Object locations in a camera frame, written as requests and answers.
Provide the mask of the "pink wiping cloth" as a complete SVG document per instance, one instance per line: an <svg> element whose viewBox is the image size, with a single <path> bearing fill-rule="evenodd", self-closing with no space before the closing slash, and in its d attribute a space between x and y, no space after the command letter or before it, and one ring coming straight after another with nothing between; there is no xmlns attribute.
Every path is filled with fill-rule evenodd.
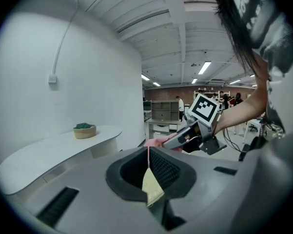
<svg viewBox="0 0 293 234"><path fill-rule="evenodd" d="M150 168L150 152L149 152L150 147L162 147L162 144L164 142L170 140L175 135L176 135L176 133L173 133L173 134L170 134L170 135L165 136L165 137L149 139L149 140L147 140L145 142L144 147L147 147L147 164L148 164L148 168Z"/></svg>

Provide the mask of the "ceiling tube lights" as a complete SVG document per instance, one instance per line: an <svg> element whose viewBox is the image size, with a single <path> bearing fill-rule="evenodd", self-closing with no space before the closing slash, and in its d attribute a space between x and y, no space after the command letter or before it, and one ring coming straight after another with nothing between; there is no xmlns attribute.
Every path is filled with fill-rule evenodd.
<svg viewBox="0 0 293 234"><path fill-rule="evenodd" d="M154 86L191 84L228 84L235 80L249 79L252 72L236 62L202 61L196 63L167 64L142 70L142 77Z"/></svg>

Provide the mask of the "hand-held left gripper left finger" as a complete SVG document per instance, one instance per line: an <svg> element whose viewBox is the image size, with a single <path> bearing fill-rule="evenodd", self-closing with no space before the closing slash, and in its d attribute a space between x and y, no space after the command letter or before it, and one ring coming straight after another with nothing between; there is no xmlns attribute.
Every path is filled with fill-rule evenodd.
<svg viewBox="0 0 293 234"><path fill-rule="evenodd" d="M147 157L140 147L77 165L38 189L25 207L43 233L162 234L142 190Z"/></svg>

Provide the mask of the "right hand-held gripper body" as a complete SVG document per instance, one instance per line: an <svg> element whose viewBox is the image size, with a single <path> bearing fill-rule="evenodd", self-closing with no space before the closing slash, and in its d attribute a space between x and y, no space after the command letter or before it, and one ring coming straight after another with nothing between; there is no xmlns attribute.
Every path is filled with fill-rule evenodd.
<svg viewBox="0 0 293 234"><path fill-rule="evenodd" d="M221 116L218 110L218 103L198 94L187 114L187 125L192 126L197 123L201 131L202 143L199 151L208 155L213 155L226 147L214 135L215 127Z"/></svg>

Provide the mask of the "white curved vanity desk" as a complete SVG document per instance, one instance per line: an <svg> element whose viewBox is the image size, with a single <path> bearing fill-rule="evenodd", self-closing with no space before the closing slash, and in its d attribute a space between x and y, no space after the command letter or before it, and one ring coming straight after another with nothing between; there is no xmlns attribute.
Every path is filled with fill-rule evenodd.
<svg viewBox="0 0 293 234"><path fill-rule="evenodd" d="M14 195L68 159L115 142L121 133L117 126L98 126L91 138L77 139L71 131L25 146L0 164L0 189L5 195Z"/></svg>

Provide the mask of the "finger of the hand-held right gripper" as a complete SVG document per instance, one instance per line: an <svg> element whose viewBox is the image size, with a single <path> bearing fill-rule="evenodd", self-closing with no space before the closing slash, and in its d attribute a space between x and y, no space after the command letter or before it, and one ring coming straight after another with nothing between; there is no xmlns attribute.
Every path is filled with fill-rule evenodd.
<svg viewBox="0 0 293 234"><path fill-rule="evenodd" d="M201 137L195 137L186 144L183 145L182 150L187 152L187 153L192 153L194 151L199 151L200 150L200 145L202 143L202 138Z"/></svg>
<svg viewBox="0 0 293 234"><path fill-rule="evenodd" d="M197 123L192 126L186 125L182 129L178 130L174 137L164 142L162 147L171 150L177 148L182 149L184 144L199 136L201 136L201 131Z"/></svg>

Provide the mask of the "green basket filling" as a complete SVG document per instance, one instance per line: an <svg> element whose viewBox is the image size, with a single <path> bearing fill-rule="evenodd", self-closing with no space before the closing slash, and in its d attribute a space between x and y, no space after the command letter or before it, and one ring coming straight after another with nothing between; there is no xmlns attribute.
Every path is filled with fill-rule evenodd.
<svg viewBox="0 0 293 234"><path fill-rule="evenodd" d="M79 124L77 124L77 125L74 127L74 129L89 129L89 128L92 128L92 127L94 127L94 125L92 125L92 124L88 124L88 123L84 122L84 123L79 123Z"/></svg>

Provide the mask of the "person's printed white shirt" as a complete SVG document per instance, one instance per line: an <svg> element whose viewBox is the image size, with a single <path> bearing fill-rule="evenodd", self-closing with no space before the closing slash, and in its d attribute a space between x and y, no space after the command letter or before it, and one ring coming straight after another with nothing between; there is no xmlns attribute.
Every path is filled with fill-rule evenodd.
<svg viewBox="0 0 293 234"><path fill-rule="evenodd" d="M273 0L233 0L251 39L267 63L266 123L293 134L293 28Z"/></svg>

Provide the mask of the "woven round basket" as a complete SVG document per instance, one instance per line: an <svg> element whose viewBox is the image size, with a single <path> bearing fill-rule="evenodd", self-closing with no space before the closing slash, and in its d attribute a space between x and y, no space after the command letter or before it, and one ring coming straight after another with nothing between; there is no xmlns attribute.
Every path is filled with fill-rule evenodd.
<svg viewBox="0 0 293 234"><path fill-rule="evenodd" d="M86 139L94 137L97 133L97 128L95 125L91 125L89 128L84 129L73 129L73 133L76 139Z"/></svg>

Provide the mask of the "person's right forearm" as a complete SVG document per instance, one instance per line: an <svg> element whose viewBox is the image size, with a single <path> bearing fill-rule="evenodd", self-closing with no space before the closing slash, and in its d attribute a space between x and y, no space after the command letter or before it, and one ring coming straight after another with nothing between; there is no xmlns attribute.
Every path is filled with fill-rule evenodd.
<svg viewBox="0 0 293 234"><path fill-rule="evenodd" d="M215 127L214 135L226 128L257 118L265 112L268 103L267 80L268 78L256 77L257 88L251 96L242 103L223 111Z"/></svg>

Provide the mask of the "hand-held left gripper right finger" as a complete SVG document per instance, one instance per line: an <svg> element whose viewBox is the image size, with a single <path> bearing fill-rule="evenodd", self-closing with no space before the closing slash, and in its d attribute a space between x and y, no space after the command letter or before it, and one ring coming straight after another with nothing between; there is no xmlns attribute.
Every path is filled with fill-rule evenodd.
<svg viewBox="0 0 293 234"><path fill-rule="evenodd" d="M203 158L162 148L152 153L191 165L196 181L181 198L167 201L162 226L149 234L292 233L293 135L250 151L243 162Z"/></svg>

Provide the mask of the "person's studded belt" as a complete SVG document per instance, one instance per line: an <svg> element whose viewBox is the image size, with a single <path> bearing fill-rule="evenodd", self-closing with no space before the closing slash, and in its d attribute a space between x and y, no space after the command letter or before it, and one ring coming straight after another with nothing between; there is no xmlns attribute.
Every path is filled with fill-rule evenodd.
<svg viewBox="0 0 293 234"><path fill-rule="evenodd" d="M275 125L275 124L267 124L265 123L263 126L262 136L267 140L270 141L272 139L280 139L285 136L283 128Z"/></svg>

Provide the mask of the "white wall conduit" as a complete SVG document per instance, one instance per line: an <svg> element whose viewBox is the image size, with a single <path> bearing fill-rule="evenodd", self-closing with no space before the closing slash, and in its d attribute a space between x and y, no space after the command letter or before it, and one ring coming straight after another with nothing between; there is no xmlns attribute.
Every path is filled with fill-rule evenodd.
<svg viewBox="0 0 293 234"><path fill-rule="evenodd" d="M56 52L56 55L55 55L55 59L54 59L54 63L53 63L53 69L52 69L52 75L55 75L56 74L56 68L57 68L57 62L58 62L58 58L59 58L59 53L60 53L60 50L61 50L61 47L62 47L62 44L63 44L63 41L64 41L64 38L67 34L67 31L68 29L70 28L70 25L76 15L76 13L78 12L78 9L76 9L74 12L73 12L73 15L70 17L68 23L67 23L67 26L65 27L65 30L62 34L62 37L60 39L60 42L58 44L58 48L57 48L57 52Z"/></svg>

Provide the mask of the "cream upholstered stool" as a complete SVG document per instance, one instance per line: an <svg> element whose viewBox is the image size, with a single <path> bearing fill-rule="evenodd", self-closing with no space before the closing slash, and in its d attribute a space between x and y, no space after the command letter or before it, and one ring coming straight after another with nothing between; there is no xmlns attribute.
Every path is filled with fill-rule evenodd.
<svg viewBox="0 0 293 234"><path fill-rule="evenodd" d="M152 207L164 195L164 191L156 180L150 168L147 168L143 181L142 190L147 194L147 207Z"/></svg>

